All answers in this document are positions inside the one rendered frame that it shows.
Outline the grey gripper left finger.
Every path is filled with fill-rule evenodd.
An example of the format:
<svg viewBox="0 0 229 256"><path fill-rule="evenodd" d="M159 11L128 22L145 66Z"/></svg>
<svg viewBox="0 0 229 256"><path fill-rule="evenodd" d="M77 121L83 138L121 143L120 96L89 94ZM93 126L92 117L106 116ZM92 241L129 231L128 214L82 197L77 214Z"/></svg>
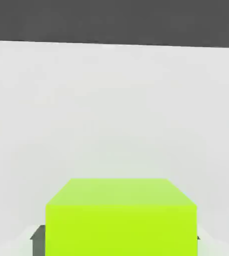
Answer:
<svg viewBox="0 0 229 256"><path fill-rule="evenodd" d="M1 243L0 256L45 256L45 226L31 225L15 239Z"/></svg>

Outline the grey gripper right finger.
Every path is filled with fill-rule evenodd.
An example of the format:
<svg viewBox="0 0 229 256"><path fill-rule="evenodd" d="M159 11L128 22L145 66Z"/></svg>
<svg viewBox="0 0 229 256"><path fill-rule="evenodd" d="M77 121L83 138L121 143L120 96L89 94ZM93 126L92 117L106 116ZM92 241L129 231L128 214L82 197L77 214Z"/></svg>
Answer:
<svg viewBox="0 0 229 256"><path fill-rule="evenodd" d="M197 256L229 256L229 244L211 237L202 227L197 228Z"/></svg>

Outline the small lime green cube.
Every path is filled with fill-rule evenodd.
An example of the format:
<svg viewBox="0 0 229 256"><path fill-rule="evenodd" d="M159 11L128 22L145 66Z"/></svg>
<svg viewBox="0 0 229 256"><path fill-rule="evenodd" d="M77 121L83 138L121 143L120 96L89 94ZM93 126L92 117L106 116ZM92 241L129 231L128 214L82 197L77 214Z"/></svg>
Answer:
<svg viewBox="0 0 229 256"><path fill-rule="evenodd" d="M45 256L198 256L197 206L165 178L73 178L46 204Z"/></svg>

